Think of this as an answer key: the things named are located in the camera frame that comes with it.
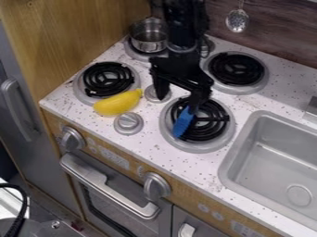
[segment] yellow banana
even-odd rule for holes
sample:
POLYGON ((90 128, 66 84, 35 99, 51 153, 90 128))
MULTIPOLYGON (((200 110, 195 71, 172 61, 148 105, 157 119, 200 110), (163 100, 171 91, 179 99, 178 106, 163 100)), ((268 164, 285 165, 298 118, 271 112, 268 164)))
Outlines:
POLYGON ((115 116, 137 106, 142 96, 142 89, 113 95, 94 104, 94 110, 100 115, 115 116))

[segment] refrigerator door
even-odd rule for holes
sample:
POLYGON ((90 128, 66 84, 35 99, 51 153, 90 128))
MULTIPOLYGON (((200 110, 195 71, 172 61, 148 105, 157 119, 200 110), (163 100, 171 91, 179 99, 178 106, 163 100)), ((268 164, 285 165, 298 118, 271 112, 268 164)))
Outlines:
POLYGON ((79 214, 67 176, 58 164, 1 21, 0 62, 1 140, 29 183, 79 214))

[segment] oven handle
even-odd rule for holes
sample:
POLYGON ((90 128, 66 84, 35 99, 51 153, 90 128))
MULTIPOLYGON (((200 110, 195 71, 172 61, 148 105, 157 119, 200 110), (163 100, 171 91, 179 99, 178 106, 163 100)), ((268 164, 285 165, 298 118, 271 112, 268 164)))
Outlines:
POLYGON ((188 224, 183 224, 178 231, 178 237, 193 237, 196 229, 188 224))
POLYGON ((146 206, 141 207, 132 202, 122 194, 116 192, 107 186, 107 176, 98 170, 92 168, 78 157, 69 153, 65 154, 61 160, 60 165, 71 176, 76 178, 85 186, 88 186, 95 191, 101 193, 106 198, 110 199, 117 205, 134 213, 137 217, 144 220, 152 220, 159 213, 159 207, 153 203, 148 203, 146 206))

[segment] wooden wall panel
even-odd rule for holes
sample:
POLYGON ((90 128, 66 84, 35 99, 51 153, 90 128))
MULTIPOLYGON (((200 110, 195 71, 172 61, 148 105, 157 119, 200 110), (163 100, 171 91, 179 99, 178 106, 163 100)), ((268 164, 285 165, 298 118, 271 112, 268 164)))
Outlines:
MULTIPOLYGON (((317 68, 317 3, 308 0, 246 0, 250 24, 244 33, 230 32, 225 18, 238 0, 206 0, 209 34, 317 68)), ((161 16, 159 8, 156 15, 161 16)))
POLYGON ((36 103, 148 15, 146 0, 0 0, 0 16, 36 103))

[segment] refrigerator handle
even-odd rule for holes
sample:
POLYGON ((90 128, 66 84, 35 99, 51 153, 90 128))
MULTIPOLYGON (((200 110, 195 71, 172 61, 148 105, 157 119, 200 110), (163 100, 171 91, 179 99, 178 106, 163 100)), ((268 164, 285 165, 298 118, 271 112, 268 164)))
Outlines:
POLYGON ((1 93, 5 97, 6 106, 24 139, 27 142, 33 141, 39 131, 36 130, 36 125, 23 99, 18 81, 15 79, 4 81, 1 84, 1 93))

